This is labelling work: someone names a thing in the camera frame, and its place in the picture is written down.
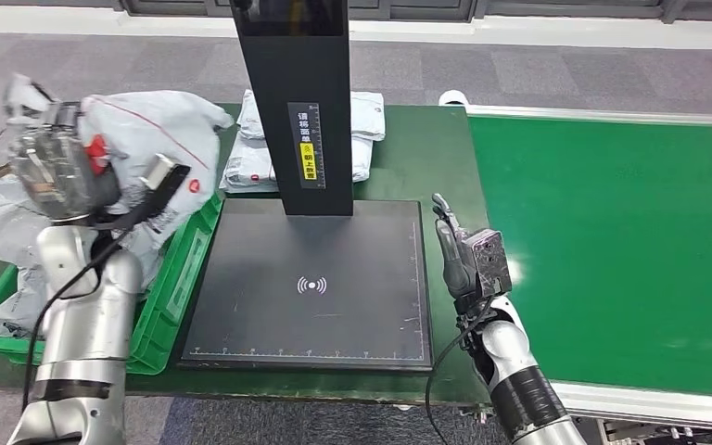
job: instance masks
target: black platform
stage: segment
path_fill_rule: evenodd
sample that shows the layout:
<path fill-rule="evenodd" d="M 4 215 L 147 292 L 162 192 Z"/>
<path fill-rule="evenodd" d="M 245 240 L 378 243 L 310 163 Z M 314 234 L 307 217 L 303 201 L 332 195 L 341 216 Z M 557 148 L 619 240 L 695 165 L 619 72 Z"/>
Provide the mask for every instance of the black platform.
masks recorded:
<path fill-rule="evenodd" d="M 418 202 L 355 201 L 340 217 L 229 199 L 222 212 L 180 365 L 430 370 Z"/>

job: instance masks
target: black cable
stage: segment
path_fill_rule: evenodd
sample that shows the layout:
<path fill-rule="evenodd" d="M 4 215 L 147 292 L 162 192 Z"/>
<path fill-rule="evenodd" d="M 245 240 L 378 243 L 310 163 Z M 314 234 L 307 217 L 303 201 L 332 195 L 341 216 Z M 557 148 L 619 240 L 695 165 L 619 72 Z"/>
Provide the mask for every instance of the black cable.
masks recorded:
<path fill-rule="evenodd" d="M 80 297 L 85 297 L 86 295 L 90 294 L 83 294 L 83 295 L 75 295 L 72 297 L 65 297 L 62 298 L 61 296 L 64 295 L 64 292 L 67 292 L 70 290 L 70 287 L 74 286 L 75 283 L 78 282 L 83 276 L 90 270 L 94 269 L 96 266 L 98 266 L 100 263 L 102 263 L 104 260 L 107 260 L 110 255 L 113 254 L 113 252 L 116 251 L 116 249 L 119 247 L 119 243 L 124 239 L 127 234 L 129 234 L 130 231 L 125 230 L 119 234 L 116 239 L 111 241 L 105 248 L 102 249 L 102 251 L 99 252 L 99 254 L 94 257 L 93 260 L 89 261 L 88 264 L 83 266 L 80 272 L 76 273 L 75 276 L 73 276 L 66 285 L 62 286 L 56 294 L 51 297 L 47 303 L 44 304 L 43 308 L 41 311 L 39 311 L 39 315 L 37 316 L 37 321 L 34 324 L 34 329 L 32 331 L 32 336 L 31 339 L 29 339 L 29 350 L 26 352 L 26 372 L 23 375 L 23 403 L 22 403 L 22 408 L 21 411 L 25 411 L 26 407 L 29 406 L 29 393 L 31 392 L 31 385 L 32 385 L 32 366 L 33 366 L 33 357 L 34 357 L 34 349 L 36 349 L 36 342 L 37 342 L 37 337 L 39 336 L 39 330 L 42 326 L 42 320 L 44 319 L 45 315 L 47 314 L 47 311 L 50 309 L 51 306 L 53 306 L 53 303 L 55 303 L 59 299 L 78 299 Z"/>
<path fill-rule="evenodd" d="M 466 327 L 466 329 L 463 332 L 461 332 L 460 335 L 457 336 L 454 340 L 452 340 L 451 343 L 446 345 L 446 348 L 443 349 L 443 352 L 441 352 L 441 354 L 435 360 L 435 363 L 433 363 L 432 371 L 430 371 L 430 375 L 427 377 L 427 385 L 425 387 L 425 410 L 427 412 L 427 419 L 429 420 L 430 425 L 432 425 L 433 429 L 435 429 L 435 432 L 438 433 L 438 437 L 440 438 L 440 441 L 443 442 L 444 445 L 449 445 L 449 441 L 447 441 L 443 437 L 443 433 L 441 433 L 440 429 L 438 429 L 438 426 L 435 425 L 435 419 L 433 419 L 433 417 L 432 417 L 432 409 L 430 408 L 430 403 L 429 403 L 430 390 L 432 389 L 432 378 L 438 372 L 438 368 L 440 367 L 440 364 L 443 362 L 443 359 L 445 359 L 446 356 L 449 355 L 449 352 L 451 352 L 451 350 L 455 346 L 457 346 L 458 344 L 460 344 L 461 341 L 463 341 L 463 338 L 467 337 L 468 334 L 473 332 L 473 330 L 476 329 L 482 321 L 484 321 L 484 318 L 490 312 L 490 303 L 492 303 L 491 299 L 484 306 L 484 309 L 481 310 L 481 312 L 477 316 L 476 320 L 474 320 L 473 323 L 471 323 L 468 327 Z"/>

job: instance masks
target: green plastic crate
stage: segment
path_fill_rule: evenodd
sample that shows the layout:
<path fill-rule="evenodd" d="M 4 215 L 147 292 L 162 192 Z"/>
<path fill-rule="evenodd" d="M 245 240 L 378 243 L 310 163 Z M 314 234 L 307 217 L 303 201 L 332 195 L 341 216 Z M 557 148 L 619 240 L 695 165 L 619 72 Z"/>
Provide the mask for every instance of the green plastic crate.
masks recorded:
<path fill-rule="evenodd" d="M 166 244 L 157 278 L 148 289 L 146 301 L 141 303 L 143 309 L 136 319 L 127 373 L 156 375 L 168 364 L 222 208 L 223 200 L 215 194 L 176 230 L 170 244 Z M 9 265 L 0 277 L 0 304 L 17 290 L 17 286 L 18 268 Z M 0 353 L 13 363 L 25 363 L 28 347 L 27 339 L 0 337 Z M 44 342 L 37 343 L 34 364 L 42 360 L 44 348 Z"/>

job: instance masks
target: robotic hand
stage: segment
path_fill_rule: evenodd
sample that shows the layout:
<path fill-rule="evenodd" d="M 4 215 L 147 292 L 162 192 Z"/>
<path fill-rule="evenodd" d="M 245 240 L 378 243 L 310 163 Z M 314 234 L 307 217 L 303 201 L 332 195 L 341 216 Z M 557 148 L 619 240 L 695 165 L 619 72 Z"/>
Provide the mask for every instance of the robotic hand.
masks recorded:
<path fill-rule="evenodd" d="M 104 152 L 92 156 L 81 143 L 77 105 L 60 103 L 22 76 L 5 102 L 16 134 L 10 166 L 52 222 L 37 236 L 48 300 L 32 333 L 23 413 L 8 444 L 125 444 L 126 361 L 143 274 L 119 242 L 164 210 L 189 167 L 158 155 L 142 177 L 143 200 L 110 215 L 107 206 L 121 194 L 118 179 Z M 114 230 L 121 231 L 116 239 Z M 44 353 L 29 402 L 40 332 Z"/>
<path fill-rule="evenodd" d="M 439 194 L 433 199 L 443 279 L 454 297 L 461 348 L 474 361 L 509 440 L 516 445 L 585 445 L 539 369 L 507 296 L 512 289 L 500 232 L 469 232 Z"/>

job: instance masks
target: wireless charging symbol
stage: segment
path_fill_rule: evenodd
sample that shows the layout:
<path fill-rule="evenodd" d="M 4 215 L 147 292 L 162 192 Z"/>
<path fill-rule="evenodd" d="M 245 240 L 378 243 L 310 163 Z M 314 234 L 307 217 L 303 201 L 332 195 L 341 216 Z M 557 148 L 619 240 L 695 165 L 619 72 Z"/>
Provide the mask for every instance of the wireless charging symbol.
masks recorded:
<path fill-rule="evenodd" d="M 307 291 L 315 291 L 319 294 L 323 294 L 326 291 L 326 279 L 321 277 L 317 281 L 310 281 L 302 276 L 296 282 L 296 290 L 300 294 L 303 294 Z"/>

